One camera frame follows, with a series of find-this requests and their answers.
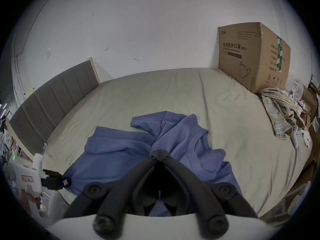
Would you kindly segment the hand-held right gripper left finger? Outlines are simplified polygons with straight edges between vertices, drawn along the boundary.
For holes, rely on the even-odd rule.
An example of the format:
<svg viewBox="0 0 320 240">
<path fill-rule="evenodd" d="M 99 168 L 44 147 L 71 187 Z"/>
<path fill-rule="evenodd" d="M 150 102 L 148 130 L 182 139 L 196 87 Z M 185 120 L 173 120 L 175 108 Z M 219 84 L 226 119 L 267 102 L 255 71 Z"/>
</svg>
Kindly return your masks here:
<svg viewBox="0 0 320 240">
<path fill-rule="evenodd" d="M 134 190 L 161 161 L 160 154 L 159 150 L 153 151 L 118 181 L 87 184 L 66 211 L 64 219 L 95 214 L 93 229 L 96 234 L 119 235 Z"/>
</svg>

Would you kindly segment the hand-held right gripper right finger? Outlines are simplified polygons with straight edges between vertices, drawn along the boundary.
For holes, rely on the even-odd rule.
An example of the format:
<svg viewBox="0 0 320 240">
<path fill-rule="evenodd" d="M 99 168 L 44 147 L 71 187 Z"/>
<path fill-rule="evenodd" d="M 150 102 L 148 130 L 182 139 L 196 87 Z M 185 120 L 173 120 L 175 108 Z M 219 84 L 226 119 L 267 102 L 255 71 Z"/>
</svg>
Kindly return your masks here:
<svg viewBox="0 0 320 240">
<path fill-rule="evenodd" d="M 226 215 L 258 218 L 233 184 L 201 181 L 165 150 L 159 151 L 159 161 L 186 190 L 202 235 L 224 235 L 230 225 Z"/>
</svg>

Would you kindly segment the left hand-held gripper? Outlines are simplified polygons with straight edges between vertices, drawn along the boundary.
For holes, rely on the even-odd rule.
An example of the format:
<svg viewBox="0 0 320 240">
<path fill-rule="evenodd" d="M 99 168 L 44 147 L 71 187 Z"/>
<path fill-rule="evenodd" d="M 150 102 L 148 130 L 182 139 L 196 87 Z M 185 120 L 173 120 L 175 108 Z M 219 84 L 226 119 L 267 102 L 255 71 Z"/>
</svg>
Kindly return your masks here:
<svg viewBox="0 0 320 240">
<path fill-rule="evenodd" d="M 17 155 L 10 158 L 9 163 L 10 180 L 18 191 L 18 201 L 21 191 L 30 193 L 34 198 L 41 199 L 41 208 L 37 209 L 35 203 L 29 201 L 31 213 L 29 215 L 54 215 L 53 191 L 42 183 L 47 177 L 54 177 L 54 190 L 61 190 L 71 186 L 70 177 L 64 177 L 60 173 L 43 168 L 43 155 L 36 153 L 32 161 Z"/>
</svg>

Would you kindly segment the person's left hand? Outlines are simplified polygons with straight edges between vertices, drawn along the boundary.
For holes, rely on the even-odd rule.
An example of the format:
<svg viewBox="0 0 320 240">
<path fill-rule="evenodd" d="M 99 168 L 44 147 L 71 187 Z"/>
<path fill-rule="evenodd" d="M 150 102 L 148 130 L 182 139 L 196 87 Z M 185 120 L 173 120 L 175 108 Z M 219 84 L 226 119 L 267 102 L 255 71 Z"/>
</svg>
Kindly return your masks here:
<svg viewBox="0 0 320 240">
<path fill-rule="evenodd" d="M 34 196 L 31 195 L 30 193 L 25 192 L 25 191 L 21 191 L 21 197 L 19 198 L 19 202 L 20 202 L 21 206 L 30 214 L 31 209 L 29 206 L 29 201 L 32 203 L 35 203 L 37 206 L 37 209 L 40 210 L 41 199 L 39 197 L 34 198 Z"/>
</svg>

